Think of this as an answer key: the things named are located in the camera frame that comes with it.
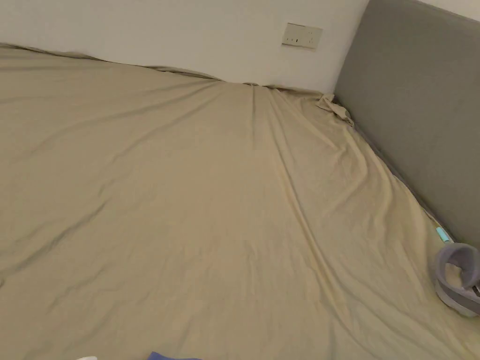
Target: fitted sheet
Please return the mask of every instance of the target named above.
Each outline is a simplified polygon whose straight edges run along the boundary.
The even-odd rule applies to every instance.
[[[1,47],[0,358],[478,358],[435,223],[339,115]]]

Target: gray object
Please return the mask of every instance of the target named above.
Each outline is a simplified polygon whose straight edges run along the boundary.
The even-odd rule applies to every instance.
[[[480,244],[480,23],[371,0],[336,86],[360,132],[456,241]]]
[[[445,277],[447,264],[462,269],[462,288],[449,284]],[[467,244],[450,244],[439,251],[435,263],[435,290],[442,301],[459,313],[480,315],[480,297],[471,289],[480,282],[480,252]]]

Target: white object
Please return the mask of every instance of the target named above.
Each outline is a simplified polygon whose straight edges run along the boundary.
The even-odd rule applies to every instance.
[[[288,23],[283,34],[282,44],[317,49],[321,36],[322,29],[318,27]]]

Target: gray fabric item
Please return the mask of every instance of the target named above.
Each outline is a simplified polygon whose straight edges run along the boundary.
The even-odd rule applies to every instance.
[[[411,0],[371,0],[337,99],[449,230],[480,244],[480,23]]]
[[[447,264],[462,269],[462,288],[457,288],[447,281]],[[461,243],[445,246],[437,255],[435,275],[438,281],[437,294],[445,304],[467,316],[480,315],[480,297],[469,291],[480,282],[480,252],[477,249]]]

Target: wall outlet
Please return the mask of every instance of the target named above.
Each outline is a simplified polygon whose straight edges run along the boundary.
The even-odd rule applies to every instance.
[[[323,30],[318,27],[306,26],[303,29],[301,46],[310,49],[316,49],[320,42]]]
[[[283,34],[282,44],[300,46],[305,27],[302,25],[287,24]]]
[[[283,34],[282,44],[317,49],[321,36],[322,29],[318,27],[288,23]]]

